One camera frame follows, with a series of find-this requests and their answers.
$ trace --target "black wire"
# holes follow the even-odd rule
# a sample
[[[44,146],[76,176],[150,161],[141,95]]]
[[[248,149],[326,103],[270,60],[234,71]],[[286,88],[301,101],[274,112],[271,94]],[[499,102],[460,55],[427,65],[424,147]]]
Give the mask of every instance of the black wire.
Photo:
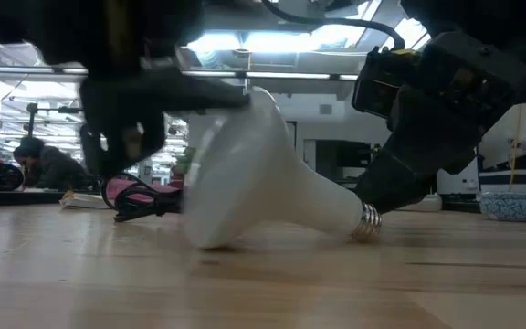
[[[295,16],[292,14],[288,14],[284,11],[281,11],[277,7],[275,7],[273,4],[269,2],[269,0],[261,0],[261,3],[267,8],[268,11],[270,11],[273,15],[293,23],[299,23],[299,24],[306,24],[306,25],[317,25],[317,26],[323,26],[328,24],[335,24],[335,25],[345,25],[345,26],[351,26],[351,27],[366,27],[371,28],[377,31],[381,31],[389,37],[393,38],[394,46],[391,50],[399,50],[405,48],[405,41],[399,34],[395,31],[394,28],[385,25],[383,23],[373,22],[373,21],[367,21],[364,19],[349,19],[349,18],[310,18],[310,17],[301,17],[301,16]]]
[[[165,213],[180,213],[182,208],[182,190],[173,192],[159,192],[153,187],[145,184],[138,177],[122,173],[114,178],[127,177],[135,183],[125,187],[115,197],[114,204],[107,197],[107,187],[110,180],[103,182],[100,188],[100,195],[105,204],[111,209],[117,211],[115,216],[116,222],[125,222],[136,218],[156,215],[161,216]],[[131,198],[131,196],[147,196],[152,201],[143,202]]]

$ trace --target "blue bowl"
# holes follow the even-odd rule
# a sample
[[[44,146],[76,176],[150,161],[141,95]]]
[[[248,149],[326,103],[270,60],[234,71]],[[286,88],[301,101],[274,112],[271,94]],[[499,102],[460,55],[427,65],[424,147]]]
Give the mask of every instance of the blue bowl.
[[[490,219],[526,222],[526,193],[483,193],[480,198],[480,212]]]

